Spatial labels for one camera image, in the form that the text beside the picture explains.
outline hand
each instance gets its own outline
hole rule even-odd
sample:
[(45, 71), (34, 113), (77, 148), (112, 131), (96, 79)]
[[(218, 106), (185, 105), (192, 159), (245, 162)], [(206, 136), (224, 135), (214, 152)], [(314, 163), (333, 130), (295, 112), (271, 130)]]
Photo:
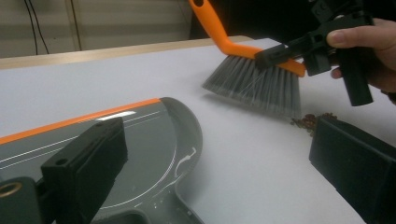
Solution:
[[(368, 81), (385, 92), (396, 92), (396, 22), (374, 19), (375, 26), (361, 26), (332, 31), (327, 42), (336, 49), (366, 47), (374, 50), (376, 58), (366, 58), (370, 66)], [(332, 77), (341, 77), (339, 68)]]

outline white table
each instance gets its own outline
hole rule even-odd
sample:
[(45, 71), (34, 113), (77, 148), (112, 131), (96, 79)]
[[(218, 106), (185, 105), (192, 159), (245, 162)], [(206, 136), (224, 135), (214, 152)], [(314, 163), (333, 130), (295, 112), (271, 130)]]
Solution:
[[(225, 58), (216, 47), (124, 55), (21, 68), (18, 59), (0, 60), (0, 136), (170, 96), (193, 111), (204, 132), (202, 157), (180, 190), (205, 223), (364, 223), (310, 164), (305, 130), (201, 88)], [(352, 107), (343, 80), (328, 74), (302, 78), (300, 89), (303, 115), (333, 112), (396, 146), (396, 107), (378, 90), (374, 103)]]

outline bristle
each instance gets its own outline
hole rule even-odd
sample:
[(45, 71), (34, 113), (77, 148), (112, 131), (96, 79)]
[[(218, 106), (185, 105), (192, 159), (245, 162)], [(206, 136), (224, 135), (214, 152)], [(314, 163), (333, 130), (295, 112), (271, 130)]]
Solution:
[(296, 75), (279, 67), (260, 71), (254, 60), (228, 56), (203, 87), (286, 117), (301, 117), (299, 80)]

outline hand brush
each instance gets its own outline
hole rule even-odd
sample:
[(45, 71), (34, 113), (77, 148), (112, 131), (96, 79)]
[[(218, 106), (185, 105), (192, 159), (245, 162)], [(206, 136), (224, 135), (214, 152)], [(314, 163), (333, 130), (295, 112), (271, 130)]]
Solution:
[(228, 55), (203, 87), (246, 105), (299, 118), (301, 107), (298, 77), (304, 76), (304, 65), (288, 60), (277, 66), (259, 69), (255, 63), (255, 54), (263, 49), (233, 43), (207, 0), (189, 1), (208, 35)]

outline cable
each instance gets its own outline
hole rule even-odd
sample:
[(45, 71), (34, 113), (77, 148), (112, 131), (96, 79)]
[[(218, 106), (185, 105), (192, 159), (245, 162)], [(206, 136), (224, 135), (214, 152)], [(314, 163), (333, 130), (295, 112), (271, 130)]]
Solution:
[(37, 15), (35, 14), (35, 8), (33, 7), (32, 1), (31, 1), (31, 0), (28, 0), (28, 1), (29, 1), (29, 3), (30, 3), (30, 6), (32, 7), (33, 14), (35, 15), (35, 22), (37, 23), (37, 29), (38, 29), (38, 32), (40, 33), (41, 40), (43, 41), (43, 44), (44, 44), (44, 47), (46, 48), (47, 54), (50, 54), (50, 53), (49, 53), (49, 49), (47, 48), (46, 41), (44, 40), (44, 37), (43, 37), (43, 35), (41, 34), (40, 23), (38, 22)]
[[(24, 0), (27, 11), (29, 12), (30, 24), (32, 25), (33, 36), (35, 37), (35, 26), (33, 25), (32, 14), (30, 13), (30, 8), (27, 5), (26, 0)], [(38, 55), (37, 39), (35, 38), (35, 55)]]

